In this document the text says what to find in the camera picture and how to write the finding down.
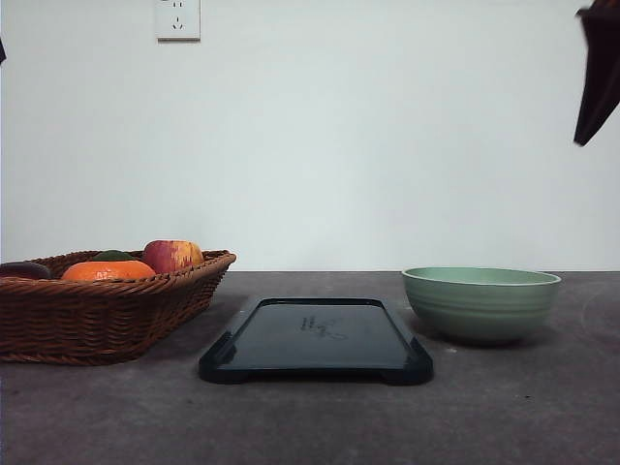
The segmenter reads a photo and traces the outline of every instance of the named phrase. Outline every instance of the green bowl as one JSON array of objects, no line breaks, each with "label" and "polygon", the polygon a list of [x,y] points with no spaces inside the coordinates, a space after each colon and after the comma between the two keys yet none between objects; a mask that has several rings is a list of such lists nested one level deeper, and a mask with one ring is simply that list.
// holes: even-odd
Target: green bowl
[{"label": "green bowl", "polygon": [[491,344],[521,339],[540,326],[562,281],[501,268],[412,268],[402,275],[423,322],[451,338]]}]

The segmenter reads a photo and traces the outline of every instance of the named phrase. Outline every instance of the electrical outlet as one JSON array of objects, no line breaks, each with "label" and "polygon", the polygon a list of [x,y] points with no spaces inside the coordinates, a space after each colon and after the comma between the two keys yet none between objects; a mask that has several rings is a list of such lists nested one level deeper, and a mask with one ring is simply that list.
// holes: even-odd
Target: electrical outlet
[{"label": "electrical outlet", "polygon": [[155,29],[160,41],[201,39],[201,0],[154,0]]}]

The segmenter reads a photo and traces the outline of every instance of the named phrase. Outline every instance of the orange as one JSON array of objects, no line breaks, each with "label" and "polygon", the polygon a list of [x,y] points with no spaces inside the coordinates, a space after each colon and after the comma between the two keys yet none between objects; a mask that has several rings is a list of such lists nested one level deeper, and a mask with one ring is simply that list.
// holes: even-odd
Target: orange
[{"label": "orange", "polygon": [[70,281],[98,281],[100,279],[140,279],[155,276],[148,264],[127,262],[80,262],[67,268],[61,279]]}]

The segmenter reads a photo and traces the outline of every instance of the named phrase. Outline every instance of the gray table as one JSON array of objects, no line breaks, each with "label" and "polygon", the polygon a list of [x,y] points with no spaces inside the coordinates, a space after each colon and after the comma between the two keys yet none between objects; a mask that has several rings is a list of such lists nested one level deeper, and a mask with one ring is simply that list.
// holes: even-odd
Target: gray table
[{"label": "gray table", "polygon": [[[560,273],[521,344],[445,342],[398,273],[227,275],[209,310],[140,360],[0,364],[3,464],[619,464],[620,273]],[[250,295],[386,295],[435,361],[416,387],[212,385],[200,355]]]}]

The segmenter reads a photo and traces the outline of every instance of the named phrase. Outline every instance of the plastic tray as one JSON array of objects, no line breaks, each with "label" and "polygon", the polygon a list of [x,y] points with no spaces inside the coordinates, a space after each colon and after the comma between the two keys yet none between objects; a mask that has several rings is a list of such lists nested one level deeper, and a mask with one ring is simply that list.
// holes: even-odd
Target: plastic tray
[{"label": "plastic tray", "polygon": [[202,356],[202,379],[252,375],[379,376],[413,385],[433,362],[398,314],[376,298],[257,298]]}]

